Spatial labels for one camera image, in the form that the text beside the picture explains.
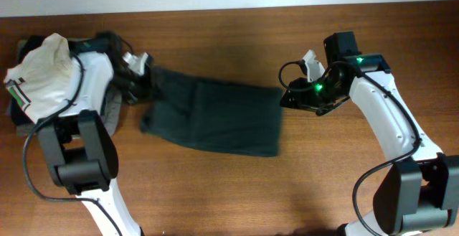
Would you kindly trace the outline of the dark green t-shirt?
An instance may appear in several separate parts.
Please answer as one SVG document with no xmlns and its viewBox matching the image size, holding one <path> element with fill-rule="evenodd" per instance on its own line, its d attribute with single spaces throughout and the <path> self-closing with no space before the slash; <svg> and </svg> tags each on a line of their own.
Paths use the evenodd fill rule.
<svg viewBox="0 0 459 236">
<path fill-rule="evenodd" d="M 243 156 L 279 154 L 279 88 L 257 87 L 155 67 L 153 103 L 143 133 L 200 151 Z"/>
</svg>

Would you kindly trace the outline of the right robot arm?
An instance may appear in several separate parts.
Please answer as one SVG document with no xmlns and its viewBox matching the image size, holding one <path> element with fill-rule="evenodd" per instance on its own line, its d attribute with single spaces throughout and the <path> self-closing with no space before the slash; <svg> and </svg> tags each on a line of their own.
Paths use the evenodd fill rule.
<svg viewBox="0 0 459 236">
<path fill-rule="evenodd" d="M 326 64 L 313 51 L 296 62 L 302 77 L 285 85 L 284 108 L 322 116 L 347 101 L 364 114 L 382 148 L 387 175 L 372 210 L 336 229 L 337 235 L 421 235 L 451 227 L 458 217 L 458 157 L 423 131 L 404 103 L 387 61 L 363 54 L 353 32 L 324 42 Z"/>
</svg>

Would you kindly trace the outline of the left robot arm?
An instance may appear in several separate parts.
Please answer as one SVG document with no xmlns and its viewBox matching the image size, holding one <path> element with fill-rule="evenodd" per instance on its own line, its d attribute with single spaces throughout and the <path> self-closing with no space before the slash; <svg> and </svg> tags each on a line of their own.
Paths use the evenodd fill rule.
<svg viewBox="0 0 459 236">
<path fill-rule="evenodd" d="M 118 155 L 100 112 L 110 84 L 130 102 L 141 89 L 139 76 L 129 65 L 133 49 L 113 32 L 99 32 L 92 39 L 71 41 L 72 74 L 65 99 L 57 110 L 38 120 L 32 133 L 39 139 L 55 185 L 68 197 L 48 197 L 27 177 L 29 188 L 48 202 L 79 202 L 86 206 L 103 235 L 142 235 L 118 187 Z"/>
</svg>

